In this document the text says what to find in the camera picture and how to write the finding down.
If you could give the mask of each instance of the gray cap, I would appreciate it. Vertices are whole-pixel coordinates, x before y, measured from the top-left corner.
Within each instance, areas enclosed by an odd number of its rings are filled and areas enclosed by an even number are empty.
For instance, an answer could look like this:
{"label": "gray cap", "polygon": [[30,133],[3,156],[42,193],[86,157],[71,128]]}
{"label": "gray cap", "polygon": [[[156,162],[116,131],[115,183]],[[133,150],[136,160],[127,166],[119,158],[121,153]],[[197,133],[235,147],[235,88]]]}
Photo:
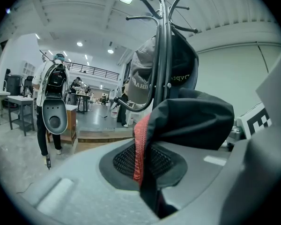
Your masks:
{"label": "gray cap", "polygon": [[137,104],[144,104],[148,99],[154,51],[155,37],[146,41],[133,54],[127,93],[128,98]]}
{"label": "gray cap", "polygon": [[[194,89],[198,78],[198,55],[185,38],[172,36],[173,61],[171,70],[170,98],[178,98],[180,88]],[[128,98],[145,104],[148,100],[155,53],[155,37],[146,41],[134,54],[131,61]]]}

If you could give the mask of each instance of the black mesh panel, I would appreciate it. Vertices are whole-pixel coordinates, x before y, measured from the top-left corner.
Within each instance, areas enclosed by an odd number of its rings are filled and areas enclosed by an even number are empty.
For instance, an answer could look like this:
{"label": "black mesh panel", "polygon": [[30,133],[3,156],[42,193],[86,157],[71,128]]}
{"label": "black mesh panel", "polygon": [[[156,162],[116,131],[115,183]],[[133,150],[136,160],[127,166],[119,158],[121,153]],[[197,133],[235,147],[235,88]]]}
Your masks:
{"label": "black mesh panel", "polygon": [[135,144],[117,154],[113,159],[113,166],[122,174],[133,179],[135,161]]}
{"label": "black mesh panel", "polygon": [[[117,154],[113,159],[113,166],[120,173],[133,179],[135,161],[135,144],[126,148],[121,153]],[[173,167],[173,162],[170,157],[160,150],[150,147],[150,163],[149,170],[155,179],[164,175]]]}

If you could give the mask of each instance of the black pants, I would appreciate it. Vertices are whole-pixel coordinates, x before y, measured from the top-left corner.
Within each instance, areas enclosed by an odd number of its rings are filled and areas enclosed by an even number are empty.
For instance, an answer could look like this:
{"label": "black pants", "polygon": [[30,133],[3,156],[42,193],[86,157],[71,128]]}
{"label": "black pants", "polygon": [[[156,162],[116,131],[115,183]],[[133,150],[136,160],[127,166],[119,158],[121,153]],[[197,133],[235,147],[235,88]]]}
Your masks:
{"label": "black pants", "polygon": [[120,122],[122,126],[126,124],[126,108],[122,105],[118,110],[117,122]]}
{"label": "black pants", "polygon": [[[37,106],[37,141],[42,155],[48,155],[47,142],[46,142],[46,126],[43,120],[42,107]],[[52,134],[54,146],[57,150],[61,149],[60,135]]]}
{"label": "black pants", "polygon": [[[127,102],[128,101],[127,95],[123,94],[121,100]],[[117,122],[120,122],[122,126],[126,124],[126,108],[122,105],[120,106],[120,109],[118,111]]]}

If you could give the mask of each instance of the wooden platform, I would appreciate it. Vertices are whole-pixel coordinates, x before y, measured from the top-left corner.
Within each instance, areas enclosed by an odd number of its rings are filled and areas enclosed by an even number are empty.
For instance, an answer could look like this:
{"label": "wooden platform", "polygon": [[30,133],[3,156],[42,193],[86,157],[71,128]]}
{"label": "wooden platform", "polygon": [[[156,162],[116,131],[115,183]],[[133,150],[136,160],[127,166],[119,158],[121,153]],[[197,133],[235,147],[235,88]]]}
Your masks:
{"label": "wooden platform", "polygon": [[132,131],[123,132],[89,132],[81,131],[78,135],[79,143],[113,143],[132,138]]}
{"label": "wooden platform", "polygon": [[97,147],[100,147],[100,146],[103,146],[103,145],[106,145],[108,143],[105,143],[105,142],[79,142],[77,144],[77,147],[75,149],[75,153],[77,152],[81,152],[81,151],[85,151],[87,149],[92,149],[92,148],[97,148]]}

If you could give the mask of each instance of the coat rack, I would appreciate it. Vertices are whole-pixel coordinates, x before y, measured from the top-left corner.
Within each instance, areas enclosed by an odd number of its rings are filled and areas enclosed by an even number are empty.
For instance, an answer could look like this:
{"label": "coat rack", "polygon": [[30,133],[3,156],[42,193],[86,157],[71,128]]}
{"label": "coat rack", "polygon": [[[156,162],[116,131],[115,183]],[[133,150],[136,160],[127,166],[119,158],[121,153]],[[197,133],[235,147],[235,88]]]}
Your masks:
{"label": "coat rack", "polygon": [[183,35],[178,31],[188,31],[197,33],[197,29],[184,28],[172,21],[172,15],[175,9],[186,9],[189,10],[189,7],[181,7],[177,6],[180,0],[175,0],[173,5],[167,7],[165,0],[159,0],[160,9],[155,11],[154,8],[150,5],[147,0],[142,1],[149,11],[152,13],[151,16],[135,16],[135,17],[127,17],[126,20],[134,20],[134,19],[150,19],[156,23],[156,46],[155,46],[155,54],[154,61],[152,67],[152,75],[150,84],[150,90],[148,94],[148,100],[146,104],[138,109],[134,109],[130,107],[127,103],[122,101],[119,97],[114,98],[114,102],[124,106],[126,109],[132,112],[141,112],[145,110],[153,101],[153,108],[155,108],[158,104],[160,104],[163,100],[166,100],[170,96],[170,77],[171,77],[171,69],[172,69],[172,32],[176,36]]}

